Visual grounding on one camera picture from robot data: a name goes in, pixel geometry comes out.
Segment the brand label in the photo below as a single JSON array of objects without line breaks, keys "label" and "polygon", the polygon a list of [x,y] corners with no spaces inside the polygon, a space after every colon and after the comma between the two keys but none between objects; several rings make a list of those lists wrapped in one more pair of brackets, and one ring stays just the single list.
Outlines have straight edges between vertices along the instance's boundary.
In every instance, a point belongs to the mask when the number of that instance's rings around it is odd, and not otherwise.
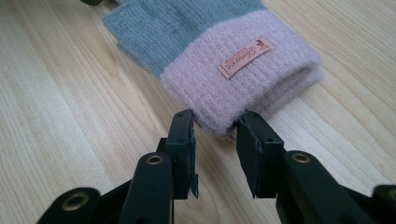
[{"label": "brand label", "polygon": [[271,49],[274,49],[274,46],[267,40],[263,38],[254,40],[225,60],[218,69],[225,77],[231,79],[239,69]]}]

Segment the glove cuff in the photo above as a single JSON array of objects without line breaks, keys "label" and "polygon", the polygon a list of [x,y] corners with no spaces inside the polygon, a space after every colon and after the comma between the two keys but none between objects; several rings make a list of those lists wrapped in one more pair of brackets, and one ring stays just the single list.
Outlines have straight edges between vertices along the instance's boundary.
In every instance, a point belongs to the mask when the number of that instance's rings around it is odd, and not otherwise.
[{"label": "glove cuff", "polygon": [[[252,40],[275,48],[227,79],[218,69]],[[300,91],[321,79],[318,54],[268,10],[216,24],[204,31],[167,67],[160,80],[198,124],[228,135],[245,110],[269,118]]]}]

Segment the brass screw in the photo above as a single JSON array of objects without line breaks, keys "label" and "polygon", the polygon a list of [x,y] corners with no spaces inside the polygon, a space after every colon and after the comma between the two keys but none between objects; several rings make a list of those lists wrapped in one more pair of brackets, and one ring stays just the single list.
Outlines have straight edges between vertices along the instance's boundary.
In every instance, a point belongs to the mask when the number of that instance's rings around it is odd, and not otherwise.
[{"label": "brass screw", "polygon": [[62,209],[64,211],[77,210],[80,207],[84,206],[89,199],[90,196],[88,196],[88,194],[83,191],[74,193],[72,196],[64,200],[64,203],[62,203]]},{"label": "brass screw", "polygon": [[291,156],[295,161],[300,163],[309,163],[311,159],[302,153],[295,153]]},{"label": "brass screw", "polygon": [[163,157],[162,156],[150,156],[146,159],[146,163],[149,165],[157,165],[160,164],[161,162],[163,162]]}]

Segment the wood grain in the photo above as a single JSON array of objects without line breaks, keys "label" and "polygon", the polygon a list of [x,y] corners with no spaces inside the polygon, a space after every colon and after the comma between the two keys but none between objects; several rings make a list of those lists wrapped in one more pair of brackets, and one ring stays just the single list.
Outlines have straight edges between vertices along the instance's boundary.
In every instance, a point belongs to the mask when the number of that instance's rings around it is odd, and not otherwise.
[{"label": "wood grain", "polygon": [[[264,0],[322,58],[324,80],[269,121],[343,185],[396,183],[396,2]],[[51,202],[130,179],[182,107],[117,49],[101,17],[117,4],[0,0],[0,223],[35,223]],[[176,223],[278,223],[253,200],[234,151],[199,127],[200,198]]]}]

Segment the knitted glove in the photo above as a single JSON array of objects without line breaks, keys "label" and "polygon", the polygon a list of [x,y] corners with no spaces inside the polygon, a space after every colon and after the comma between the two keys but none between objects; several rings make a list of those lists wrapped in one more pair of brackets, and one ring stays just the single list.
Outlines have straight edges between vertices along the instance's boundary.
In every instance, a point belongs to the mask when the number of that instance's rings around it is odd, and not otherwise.
[{"label": "knitted glove", "polygon": [[260,0],[125,0],[104,22],[217,136],[247,109],[269,118],[321,78],[316,52]]}]

